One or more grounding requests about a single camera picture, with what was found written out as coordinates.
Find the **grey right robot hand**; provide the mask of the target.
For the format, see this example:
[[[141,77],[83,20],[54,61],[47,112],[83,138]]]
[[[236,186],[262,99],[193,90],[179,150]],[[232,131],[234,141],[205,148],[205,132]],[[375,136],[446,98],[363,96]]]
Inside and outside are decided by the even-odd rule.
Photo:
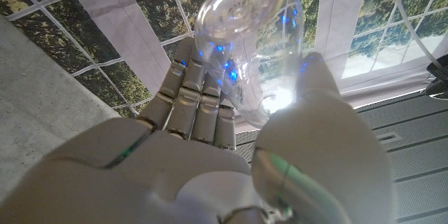
[[[168,132],[199,59],[188,37],[135,119],[112,118],[45,155],[1,202],[2,223],[393,223],[387,152],[346,103],[323,57],[302,60],[298,101],[235,153],[232,109]]]

